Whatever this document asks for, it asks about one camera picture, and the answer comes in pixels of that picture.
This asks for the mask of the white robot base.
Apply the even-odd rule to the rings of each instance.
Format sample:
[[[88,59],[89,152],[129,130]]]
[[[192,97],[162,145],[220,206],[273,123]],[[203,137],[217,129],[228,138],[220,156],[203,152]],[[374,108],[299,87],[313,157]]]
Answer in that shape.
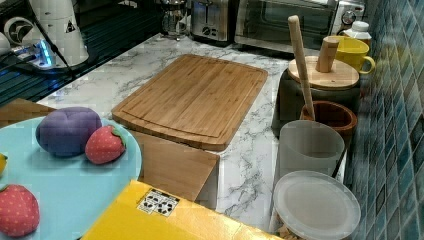
[[[72,0],[1,0],[1,21],[14,54],[35,68],[71,68],[89,58]]]

